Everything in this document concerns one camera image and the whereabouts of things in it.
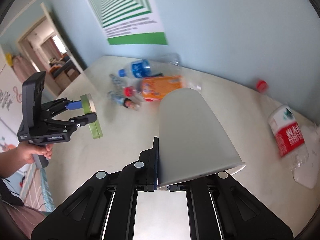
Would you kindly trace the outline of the person's left hand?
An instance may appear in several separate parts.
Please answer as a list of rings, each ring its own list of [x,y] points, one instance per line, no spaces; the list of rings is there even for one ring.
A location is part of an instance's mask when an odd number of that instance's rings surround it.
[[[15,148],[15,151],[18,159],[23,164],[32,164],[34,162],[33,154],[51,159],[53,153],[53,144],[48,144],[42,147],[30,144],[28,142],[20,142],[19,145]]]

